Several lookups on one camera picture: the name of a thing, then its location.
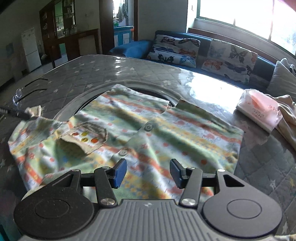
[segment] wooden door frame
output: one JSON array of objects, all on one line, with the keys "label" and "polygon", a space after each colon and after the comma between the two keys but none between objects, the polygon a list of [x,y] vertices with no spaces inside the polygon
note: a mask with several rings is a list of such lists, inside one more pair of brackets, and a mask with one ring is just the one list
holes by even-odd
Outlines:
[{"label": "wooden door frame", "polygon": [[138,0],[133,0],[133,38],[138,41]]},{"label": "wooden door frame", "polygon": [[[134,40],[138,40],[138,0],[134,0]],[[99,0],[100,32],[102,53],[108,52],[115,47],[113,30],[113,7],[112,0]]]}]

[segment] beige cloth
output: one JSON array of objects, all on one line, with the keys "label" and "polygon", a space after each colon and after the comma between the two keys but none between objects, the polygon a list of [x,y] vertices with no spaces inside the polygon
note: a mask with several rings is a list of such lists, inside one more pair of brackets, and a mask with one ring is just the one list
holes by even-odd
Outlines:
[{"label": "beige cloth", "polygon": [[271,95],[267,96],[278,102],[278,108],[283,115],[276,129],[296,150],[296,103],[293,102],[290,95],[283,95],[276,98]]}]

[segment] plastic bag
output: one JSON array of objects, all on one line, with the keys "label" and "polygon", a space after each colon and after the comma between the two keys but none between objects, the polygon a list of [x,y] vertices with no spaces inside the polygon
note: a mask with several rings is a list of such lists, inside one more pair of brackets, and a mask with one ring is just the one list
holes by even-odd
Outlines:
[{"label": "plastic bag", "polygon": [[19,101],[22,96],[23,96],[23,93],[22,93],[22,89],[17,89],[16,92],[15,92],[15,95],[12,97],[12,102],[13,102],[13,105],[15,106],[15,108],[17,110],[20,110],[21,109],[21,102]]},{"label": "plastic bag", "polygon": [[278,103],[258,90],[244,90],[237,109],[260,127],[271,133],[282,119]]}]

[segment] butterfly pillow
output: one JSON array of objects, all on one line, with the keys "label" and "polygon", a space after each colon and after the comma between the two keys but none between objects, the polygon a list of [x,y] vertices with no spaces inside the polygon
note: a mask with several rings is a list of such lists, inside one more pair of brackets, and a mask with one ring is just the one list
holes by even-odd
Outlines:
[{"label": "butterfly pillow", "polygon": [[166,50],[163,48],[167,47],[160,48],[158,45],[154,45],[151,51],[148,53],[147,59],[156,60],[159,63],[164,64],[181,64],[196,68],[195,59],[191,56],[176,53],[172,48],[167,48]]},{"label": "butterfly pillow", "polygon": [[179,49],[179,54],[188,55],[194,59],[197,59],[198,49],[200,47],[200,41],[191,38],[174,38],[167,35],[157,34],[154,40],[154,44],[168,44],[170,46],[177,47]]},{"label": "butterfly pillow", "polygon": [[237,45],[212,39],[202,69],[228,79],[249,83],[258,54]]}]

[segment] white wall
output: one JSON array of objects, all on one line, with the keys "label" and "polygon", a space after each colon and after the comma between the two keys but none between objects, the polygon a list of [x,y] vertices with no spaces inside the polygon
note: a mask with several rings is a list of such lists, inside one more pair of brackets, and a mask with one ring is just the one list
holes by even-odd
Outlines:
[{"label": "white wall", "polygon": [[128,25],[133,26],[133,0],[128,0]]},{"label": "white wall", "polygon": [[188,11],[187,11],[187,25],[188,28],[192,28],[197,14],[197,0],[188,0]]},{"label": "white wall", "polygon": [[[36,41],[43,51],[39,11],[50,0],[16,0],[0,14],[0,86],[26,68],[21,33],[35,29]],[[7,58],[6,45],[13,43],[14,54]]]},{"label": "white wall", "polygon": [[156,30],[186,32],[187,0],[140,0],[138,39],[153,39]]},{"label": "white wall", "polygon": [[77,31],[100,29],[99,0],[75,0]]},{"label": "white wall", "polygon": [[282,58],[287,58],[290,64],[296,64],[296,60],[289,54],[275,47],[271,43],[242,30],[203,19],[196,19],[194,21],[193,28],[213,32],[229,38],[236,39],[240,42],[257,48],[278,60],[281,60]]}]

